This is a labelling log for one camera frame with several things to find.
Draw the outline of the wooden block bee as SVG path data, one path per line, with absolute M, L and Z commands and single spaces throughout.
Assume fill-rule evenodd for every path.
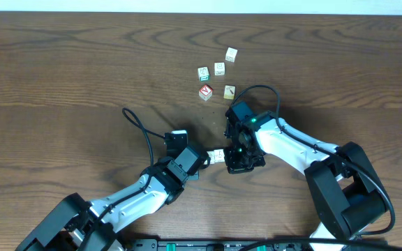
M 208 151 L 207 152 L 209 156 L 209 164 L 212 165 L 215 163 L 215 152 L 214 151 Z

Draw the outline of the teal block umbrella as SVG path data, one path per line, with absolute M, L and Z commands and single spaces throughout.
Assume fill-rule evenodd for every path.
M 225 154 L 223 149 L 214 150 L 215 163 L 225 162 Z

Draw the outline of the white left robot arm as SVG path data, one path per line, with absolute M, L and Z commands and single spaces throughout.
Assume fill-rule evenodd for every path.
M 134 184 L 112 195 L 90 201 L 77 193 L 68 195 L 17 249 L 123 250 L 118 233 L 175 201 L 187 180 L 209 161 L 207 152 L 187 146 L 176 158 L 159 159 Z

